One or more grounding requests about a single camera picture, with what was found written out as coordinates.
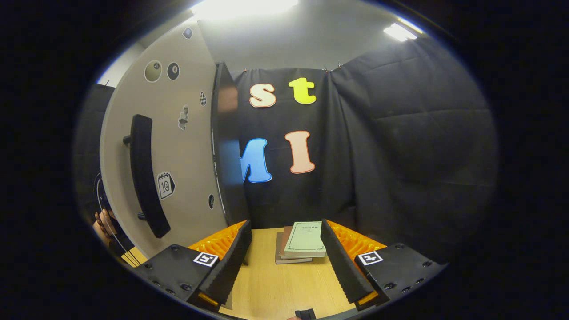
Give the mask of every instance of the calendar sticker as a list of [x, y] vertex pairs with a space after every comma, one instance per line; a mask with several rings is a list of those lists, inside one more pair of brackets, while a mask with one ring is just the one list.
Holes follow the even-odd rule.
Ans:
[[168, 171], [164, 171], [158, 175], [158, 189], [160, 190], [160, 199], [165, 199], [174, 194], [174, 179]]

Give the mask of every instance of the white wall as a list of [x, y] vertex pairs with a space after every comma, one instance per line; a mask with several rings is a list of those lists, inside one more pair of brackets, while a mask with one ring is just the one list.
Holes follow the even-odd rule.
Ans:
[[102, 74], [97, 83], [106, 84], [110, 87], [117, 87], [118, 82], [122, 76], [129, 69], [130, 65], [141, 55], [145, 50], [144, 46], [140, 43], [134, 43], [128, 48], [117, 60], [110, 65], [110, 67]]

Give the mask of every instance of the ceiling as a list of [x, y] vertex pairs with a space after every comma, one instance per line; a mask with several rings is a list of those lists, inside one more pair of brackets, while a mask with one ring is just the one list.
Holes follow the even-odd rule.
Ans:
[[[148, 47], [192, 16], [186, 10], [139, 40]], [[397, 20], [376, 5], [350, 0], [299, 0], [280, 14], [200, 20], [214, 60], [230, 71], [284, 67], [334, 69], [373, 48], [397, 42], [383, 29]]]

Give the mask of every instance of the black fabric backdrop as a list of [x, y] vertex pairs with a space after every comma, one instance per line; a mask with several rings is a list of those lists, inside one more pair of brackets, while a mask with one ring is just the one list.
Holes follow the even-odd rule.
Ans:
[[[288, 82], [315, 83], [313, 104]], [[492, 115], [476, 83], [429, 39], [370, 51], [328, 73], [249, 70], [236, 77], [241, 154], [267, 139], [273, 179], [245, 181], [253, 228], [327, 218], [386, 245], [403, 242], [436, 262], [484, 218], [497, 174]], [[254, 84], [275, 87], [275, 105], [254, 108]], [[288, 132], [310, 132], [316, 169], [292, 174]]]

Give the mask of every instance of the green book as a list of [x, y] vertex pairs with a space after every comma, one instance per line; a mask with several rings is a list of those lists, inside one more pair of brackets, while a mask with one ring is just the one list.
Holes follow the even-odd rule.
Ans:
[[291, 257], [324, 257], [326, 248], [320, 239], [322, 221], [301, 221], [292, 225], [284, 253]]

